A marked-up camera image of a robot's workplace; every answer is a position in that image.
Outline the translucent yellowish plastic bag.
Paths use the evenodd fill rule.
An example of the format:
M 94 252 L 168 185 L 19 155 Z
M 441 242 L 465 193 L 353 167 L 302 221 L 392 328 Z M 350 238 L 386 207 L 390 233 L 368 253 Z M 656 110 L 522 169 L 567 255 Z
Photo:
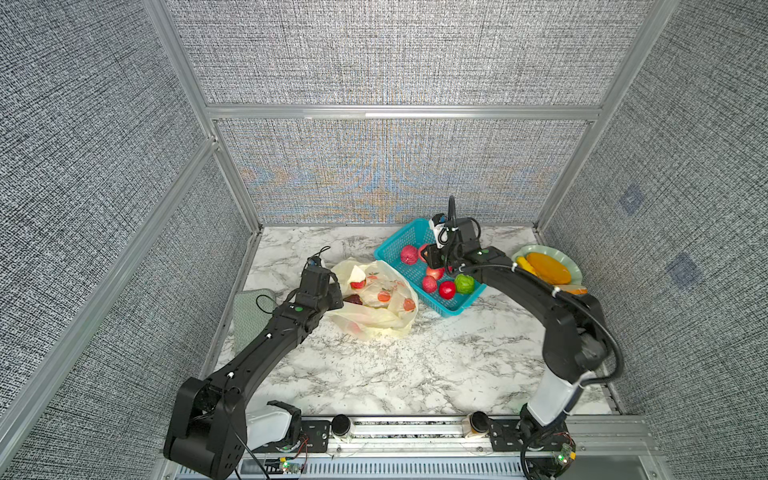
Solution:
M 342 332 L 359 340 L 410 334 L 418 313 L 418 298 L 408 281 L 384 261 L 362 263 L 354 258 L 341 261 L 331 271 L 336 274 L 344 298 L 357 294 L 362 305 L 346 303 L 325 317 Z M 366 287 L 353 290 L 350 282 L 366 279 Z

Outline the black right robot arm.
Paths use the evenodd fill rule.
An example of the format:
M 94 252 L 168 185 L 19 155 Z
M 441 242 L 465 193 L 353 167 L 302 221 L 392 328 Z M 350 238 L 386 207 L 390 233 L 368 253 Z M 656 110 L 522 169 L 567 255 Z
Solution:
M 482 246 L 472 218 L 437 214 L 429 227 L 434 241 L 422 251 L 428 266 L 498 290 L 543 326 L 544 375 L 521 411 L 533 431 L 562 423 L 585 387 L 610 383 L 624 373 L 623 351 L 595 297 L 571 294 L 526 271 L 502 250 Z

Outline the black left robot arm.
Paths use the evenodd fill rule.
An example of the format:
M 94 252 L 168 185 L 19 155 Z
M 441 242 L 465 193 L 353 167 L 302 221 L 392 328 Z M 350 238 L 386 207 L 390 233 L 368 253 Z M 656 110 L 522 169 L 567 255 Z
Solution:
M 310 263 L 299 287 L 275 307 L 264 332 L 224 367 L 178 389 L 163 456 L 210 479 L 226 479 L 248 446 L 246 406 L 257 388 L 319 325 L 325 313 L 344 306 L 338 277 Z

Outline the pink wrinkled fruit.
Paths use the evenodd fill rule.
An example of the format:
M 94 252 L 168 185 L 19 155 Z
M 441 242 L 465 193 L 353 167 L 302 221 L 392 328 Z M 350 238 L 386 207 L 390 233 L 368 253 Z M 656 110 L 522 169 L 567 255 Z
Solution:
M 413 245 L 405 245 L 400 250 L 400 260 L 406 265 L 415 265 L 419 261 L 419 250 Z

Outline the dark purple wrinkled fruit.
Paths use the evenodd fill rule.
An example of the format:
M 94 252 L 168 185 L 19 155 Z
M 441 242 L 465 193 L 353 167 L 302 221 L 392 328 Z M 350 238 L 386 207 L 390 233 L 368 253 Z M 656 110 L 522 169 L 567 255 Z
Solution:
M 351 303 L 351 304 L 356 304 L 356 305 L 362 305 L 363 304 L 362 299 L 357 294 L 353 294 L 353 295 L 349 295 L 349 296 L 345 297 L 344 301 L 346 303 Z

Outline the red apple with stem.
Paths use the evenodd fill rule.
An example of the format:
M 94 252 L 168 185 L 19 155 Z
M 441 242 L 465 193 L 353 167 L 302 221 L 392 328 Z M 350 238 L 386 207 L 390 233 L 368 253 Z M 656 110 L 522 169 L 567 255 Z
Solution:
M 432 294 L 438 290 L 438 282 L 434 277 L 426 275 L 422 279 L 421 288 L 425 293 Z

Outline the green apple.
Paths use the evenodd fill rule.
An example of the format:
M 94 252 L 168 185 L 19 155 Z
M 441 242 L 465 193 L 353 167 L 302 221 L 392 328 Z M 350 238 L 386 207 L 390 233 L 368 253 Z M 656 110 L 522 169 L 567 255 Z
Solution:
M 454 279 L 455 289 L 458 294 L 470 295 L 475 290 L 475 280 L 465 274 L 458 274 Z

